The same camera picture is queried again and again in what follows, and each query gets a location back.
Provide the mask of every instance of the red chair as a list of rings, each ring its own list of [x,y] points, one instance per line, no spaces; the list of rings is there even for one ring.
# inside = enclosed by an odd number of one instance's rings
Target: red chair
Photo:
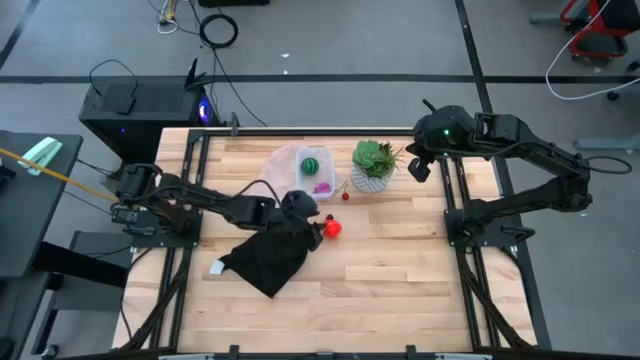
[[[626,54],[627,44],[624,37],[640,30],[640,13],[634,0],[611,0],[600,17],[584,29],[607,0],[589,0],[586,11],[589,18],[569,18],[567,14],[579,0],[571,0],[560,14],[568,30],[583,29],[569,44],[573,58],[614,58]]]

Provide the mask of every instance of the white geometric pot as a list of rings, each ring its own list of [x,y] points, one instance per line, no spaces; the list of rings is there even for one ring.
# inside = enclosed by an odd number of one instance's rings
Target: white geometric pot
[[[387,187],[392,174],[393,168],[391,168],[391,171],[382,178],[369,177],[355,163],[351,165],[351,182],[353,183],[353,186],[367,194],[382,192],[382,190]]]

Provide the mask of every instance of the purple object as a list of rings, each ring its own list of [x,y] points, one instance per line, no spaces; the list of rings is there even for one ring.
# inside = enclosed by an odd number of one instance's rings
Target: purple object
[[[316,186],[313,187],[314,194],[327,194],[330,192],[331,186],[326,182],[317,183]]]

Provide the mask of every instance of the white cable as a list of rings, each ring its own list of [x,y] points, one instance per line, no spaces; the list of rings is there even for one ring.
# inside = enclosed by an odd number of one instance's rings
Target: white cable
[[[165,15],[164,15],[164,10],[167,8],[168,4],[169,4],[169,0],[165,0],[164,4],[162,5],[162,10],[160,10],[160,14],[158,14],[159,17],[156,17],[157,18],[157,22],[158,22],[158,27],[156,29],[158,30],[158,34],[160,34],[160,35],[173,34],[174,32],[176,32],[176,30],[178,30],[178,23],[175,20],[167,19],[165,17]],[[169,23],[169,24],[173,24],[174,25],[173,29],[168,30],[168,31],[160,30],[160,27],[161,27],[160,21],[162,19],[165,19],[167,21],[167,23]]]
[[[547,69],[547,73],[544,76],[545,80],[547,81],[547,87],[549,88],[549,91],[551,91],[551,93],[555,97],[557,97],[558,99],[567,100],[567,101],[584,100],[584,99],[587,99],[587,98],[590,98],[590,97],[593,97],[593,96],[606,94],[606,93],[608,93],[610,91],[620,90],[620,89],[626,88],[627,86],[631,86],[631,85],[633,85],[633,84],[635,84],[637,82],[640,82],[640,78],[638,78],[638,79],[635,79],[635,80],[633,80],[631,82],[628,82],[626,84],[622,84],[622,85],[613,87],[611,89],[601,90],[601,91],[594,92],[592,94],[587,94],[587,95],[582,95],[582,96],[566,97],[566,96],[562,96],[562,95],[559,95],[558,93],[556,93],[555,90],[553,90],[553,87],[551,86],[551,82],[549,81],[549,73],[551,72],[551,69],[553,69],[553,66],[556,64],[556,62],[560,58],[560,55],[562,55],[562,53],[569,47],[569,44],[571,44],[573,42],[573,40],[576,37],[578,37],[578,35],[580,35],[583,31],[587,30],[589,28],[589,26],[591,26],[600,17],[600,14],[602,14],[602,11],[604,11],[604,9],[607,7],[607,5],[609,5],[610,2],[611,2],[611,0],[607,0],[607,2],[604,4],[604,6],[602,6],[602,8],[600,8],[600,11],[596,14],[596,16],[594,16],[593,19],[591,19],[589,24],[587,24],[587,26],[585,26],[582,30],[580,30],[577,34],[575,34],[571,38],[571,40],[569,40],[569,42],[560,50],[558,55],[556,55],[556,58],[553,59],[553,62],[549,66],[549,69]]]

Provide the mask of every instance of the white tag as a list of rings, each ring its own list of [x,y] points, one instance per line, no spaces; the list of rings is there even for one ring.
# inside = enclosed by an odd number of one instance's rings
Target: white tag
[[[224,263],[220,260],[216,260],[211,265],[211,269],[209,269],[209,274],[211,275],[220,275],[222,274],[222,270],[224,269]]]

